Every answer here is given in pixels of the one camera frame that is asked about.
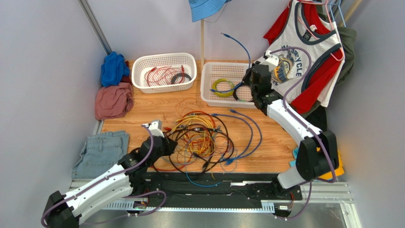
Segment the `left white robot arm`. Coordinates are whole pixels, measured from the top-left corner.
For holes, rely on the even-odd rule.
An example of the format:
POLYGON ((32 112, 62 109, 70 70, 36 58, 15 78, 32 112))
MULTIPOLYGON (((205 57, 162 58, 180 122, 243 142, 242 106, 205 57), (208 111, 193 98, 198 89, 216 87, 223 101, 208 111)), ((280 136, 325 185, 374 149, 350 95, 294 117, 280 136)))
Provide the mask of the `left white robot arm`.
POLYGON ((46 203, 41 224, 45 228, 78 228, 105 206, 121 198, 142 198, 143 175, 160 157, 173 154, 177 142, 162 131, 162 121, 143 124, 149 137, 135 151, 87 184, 61 194, 52 193, 46 203))

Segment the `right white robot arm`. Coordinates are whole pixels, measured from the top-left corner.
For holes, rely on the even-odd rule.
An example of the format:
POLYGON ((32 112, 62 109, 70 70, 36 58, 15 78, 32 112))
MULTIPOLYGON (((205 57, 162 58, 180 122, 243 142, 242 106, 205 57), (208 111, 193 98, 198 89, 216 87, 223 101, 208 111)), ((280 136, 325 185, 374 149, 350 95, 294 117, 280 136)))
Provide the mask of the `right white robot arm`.
POLYGON ((278 174, 272 184, 278 190, 286 190, 312 180, 321 181, 321 176, 329 172, 332 175, 329 182, 333 183, 337 180, 335 170, 339 167, 336 136, 310 124, 288 104, 287 94, 298 83, 283 95, 272 88, 270 73, 280 61, 276 53, 276 50, 265 51, 243 78, 250 86, 256 108, 275 120, 299 147, 295 166, 278 174))

